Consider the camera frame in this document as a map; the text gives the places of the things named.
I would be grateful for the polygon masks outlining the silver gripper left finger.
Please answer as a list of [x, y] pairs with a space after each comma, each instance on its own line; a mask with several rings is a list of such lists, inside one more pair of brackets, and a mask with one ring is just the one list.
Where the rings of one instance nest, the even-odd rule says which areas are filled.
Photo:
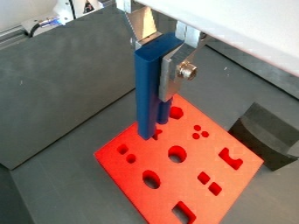
[[152, 42], [162, 33], [156, 30], [152, 10], [148, 6], [134, 10], [134, 1], [124, 0], [126, 18], [132, 30], [132, 46], [138, 50]]

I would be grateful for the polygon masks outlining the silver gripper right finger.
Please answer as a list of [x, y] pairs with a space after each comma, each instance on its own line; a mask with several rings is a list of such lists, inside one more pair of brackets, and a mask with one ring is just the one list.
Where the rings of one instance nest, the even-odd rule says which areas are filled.
[[211, 36], [182, 21], [176, 23], [175, 37], [182, 44], [163, 56], [159, 98], [167, 102], [178, 93], [183, 81], [191, 81], [198, 73], [192, 64], [195, 53], [211, 40]]

